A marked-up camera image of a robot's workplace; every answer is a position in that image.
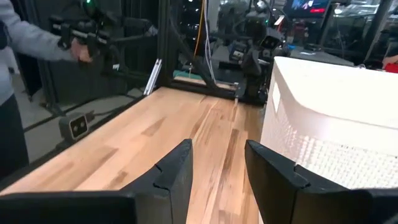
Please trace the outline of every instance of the wooden table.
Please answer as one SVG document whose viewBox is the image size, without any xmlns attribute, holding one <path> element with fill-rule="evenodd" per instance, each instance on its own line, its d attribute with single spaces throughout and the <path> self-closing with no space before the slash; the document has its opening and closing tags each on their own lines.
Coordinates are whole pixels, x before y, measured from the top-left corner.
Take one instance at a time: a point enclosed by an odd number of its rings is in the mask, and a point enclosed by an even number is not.
<svg viewBox="0 0 398 224">
<path fill-rule="evenodd" d="M 259 110 L 161 88 L 0 194 L 117 190 L 192 138 L 187 223 L 257 223 L 244 144 L 260 138 Z"/>
</svg>

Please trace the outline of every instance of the small black device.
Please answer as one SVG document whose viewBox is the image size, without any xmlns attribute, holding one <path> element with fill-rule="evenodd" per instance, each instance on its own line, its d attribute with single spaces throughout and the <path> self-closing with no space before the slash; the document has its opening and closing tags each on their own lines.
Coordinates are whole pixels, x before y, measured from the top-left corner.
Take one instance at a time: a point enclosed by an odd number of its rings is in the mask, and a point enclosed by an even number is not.
<svg viewBox="0 0 398 224">
<path fill-rule="evenodd" d="M 284 39 L 284 36 L 277 30 L 268 27 L 266 37 L 261 41 L 260 47 L 273 51 Z"/>
<path fill-rule="evenodd" d="M 186 139 L 121 190 L 4 195 L 0 219 L 4 224 L 185 224 L 192 175 L 192 140 Z"/>
<path fill-rule="evenodd" d="M 250 185 L 264 223 L 397 223 L 398 189 L 348 190 L 248 140 Z"/>
<path fill-rule="evenodd" d="M 323 18 L 331 0 L 288 0 L 284 12 L 289 18 Z"/>
<path fill-rule="evenodd" d="M 88 121 L 84 113 L 73 113 L 61 117 L 58 126 L 61 137 L 68 142 L 75 142 L 88 133 Z"/>
<path fill-rule="evenodd" d="M 244 54 L 246 53 L 247 45 L 241 42 L 234 41 L 231 44 L 231 50 L 229 52 L 229 60 L 234 62 L 242 61 Z"/>
</svg>

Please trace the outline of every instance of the white plastic bin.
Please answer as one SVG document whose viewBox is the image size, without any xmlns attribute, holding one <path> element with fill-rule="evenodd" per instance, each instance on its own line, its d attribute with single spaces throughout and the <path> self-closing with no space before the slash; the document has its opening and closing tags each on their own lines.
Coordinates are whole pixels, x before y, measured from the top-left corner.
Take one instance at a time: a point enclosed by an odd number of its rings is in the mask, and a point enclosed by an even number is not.
<svg viewBox="0 0 398 224">
<path fill-rule="evenodd" d="M 261 142 L 349 189 L 398 187 L 398 74 L 276 57 Z"/>
</svg>

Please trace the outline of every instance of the monitor screen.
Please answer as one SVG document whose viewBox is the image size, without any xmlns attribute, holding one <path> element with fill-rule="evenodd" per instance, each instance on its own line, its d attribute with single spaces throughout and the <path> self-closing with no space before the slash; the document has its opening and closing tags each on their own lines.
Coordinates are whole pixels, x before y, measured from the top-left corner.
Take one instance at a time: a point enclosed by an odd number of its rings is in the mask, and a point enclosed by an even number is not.
<svg viewBox="0 0 398 224">
<path fill-rule="evenodd" d="M 284 12 L 290 18 L 322 18 L 330 0 L 288 0 Z"/>
</svg>

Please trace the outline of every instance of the red object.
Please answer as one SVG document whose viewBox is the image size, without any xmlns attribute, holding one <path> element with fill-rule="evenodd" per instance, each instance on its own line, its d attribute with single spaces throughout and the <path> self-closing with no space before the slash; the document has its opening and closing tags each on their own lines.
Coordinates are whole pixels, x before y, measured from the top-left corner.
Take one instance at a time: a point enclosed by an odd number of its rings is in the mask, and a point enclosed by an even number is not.
<svg viewBox="0 0 398 224">
<path fill-rule="evenodd" d="M 386 72 L 398 73 L 398 65 L 394 63 L 388 63 L 384 69 Z"/>
<path fill-rule="evenodd" d="M 311 9 L 310 12 L 311 13 L 324 13 L 325 9 Z"/>
</svg>

